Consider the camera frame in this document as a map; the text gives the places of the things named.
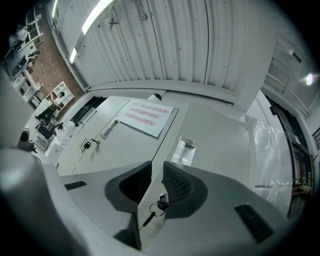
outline recessed handle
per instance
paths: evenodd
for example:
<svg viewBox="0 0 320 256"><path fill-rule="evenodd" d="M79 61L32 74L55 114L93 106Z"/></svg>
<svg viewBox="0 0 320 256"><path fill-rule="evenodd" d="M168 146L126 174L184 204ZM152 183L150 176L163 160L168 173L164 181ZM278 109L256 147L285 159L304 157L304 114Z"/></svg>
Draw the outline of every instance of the recessed handle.
<svg viewBox="0 0 320 256"><path fill-rule="evenodd" d="M100 134L100 137L105 140L113 131L113 129L116 128L117 124L119 124L119 121L117 119L114 119L114 121L108 126L104 133Z"/></svg>

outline brick wall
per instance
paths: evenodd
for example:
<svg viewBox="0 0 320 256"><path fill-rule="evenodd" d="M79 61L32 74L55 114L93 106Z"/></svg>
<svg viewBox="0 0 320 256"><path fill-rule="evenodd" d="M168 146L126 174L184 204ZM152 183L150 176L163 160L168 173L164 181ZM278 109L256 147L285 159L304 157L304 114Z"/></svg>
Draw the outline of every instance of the brick wall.
<svg viewBox="0 0 320 256"><path fill-rule="evenodd" d="M69 90L74 95L74 98L61 110L57 116L59 120L66 111L84 94L83 90L70 73L66 63L60 55L56 46L55 40L48 25L46 5L43 4L41 8L37 9L36 14L41 13L42 19L39 21L39 30L43 35L41 40L44 40L36 48L40 51L39 57L32 66L33 72L31 76L35 82L43 84L40 91L46 97L52 90L62 81L66 84Z"/></svg>

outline chair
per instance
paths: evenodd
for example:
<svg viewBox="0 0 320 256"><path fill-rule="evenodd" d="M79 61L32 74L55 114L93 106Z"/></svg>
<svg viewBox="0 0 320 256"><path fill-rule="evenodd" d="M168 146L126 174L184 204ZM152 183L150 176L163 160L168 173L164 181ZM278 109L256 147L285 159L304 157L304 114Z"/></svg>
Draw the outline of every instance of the chair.
<svg viewBox="0 0 320 256"><path fill-rule="evenodd" d="M37 136L37 138L42 141L45 145L44 149L41 149L43 151L46 151L48 149L48 147L50 146L50 143L53 139L52 135L57 135L55 128L58 129L62 129L63 127L63 122L59 123L57 125L53 125L52 123L49 123L48 125L46 125L43 122L40 122L35 128L37 129L37 131L44 137L44 139L42 139L39 135Z"/></svg>

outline vent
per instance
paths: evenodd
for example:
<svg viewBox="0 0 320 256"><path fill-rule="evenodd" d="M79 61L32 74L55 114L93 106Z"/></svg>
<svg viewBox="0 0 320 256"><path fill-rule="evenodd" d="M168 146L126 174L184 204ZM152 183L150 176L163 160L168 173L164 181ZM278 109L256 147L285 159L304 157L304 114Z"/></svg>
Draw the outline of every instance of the vent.
<svg viewBox="0 0 320 256"><path fill-rule="evenodd" d="M239 205L234 208L240 216L257 244L270 237L274 231L265 220L249 204Z"/></svg>

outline white sign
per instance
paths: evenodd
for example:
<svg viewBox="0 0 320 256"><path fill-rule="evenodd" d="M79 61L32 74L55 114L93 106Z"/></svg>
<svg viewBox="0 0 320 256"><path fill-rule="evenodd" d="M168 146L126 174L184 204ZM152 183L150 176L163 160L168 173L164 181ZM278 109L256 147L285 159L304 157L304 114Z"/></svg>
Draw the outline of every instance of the white sign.
<svg viewBox="0 0 320 256"><path fill-rule="evenodd" d="M173 107L162 106L148 101L131 100L122 115L116 119L154 137L164 128Z"/></svg>

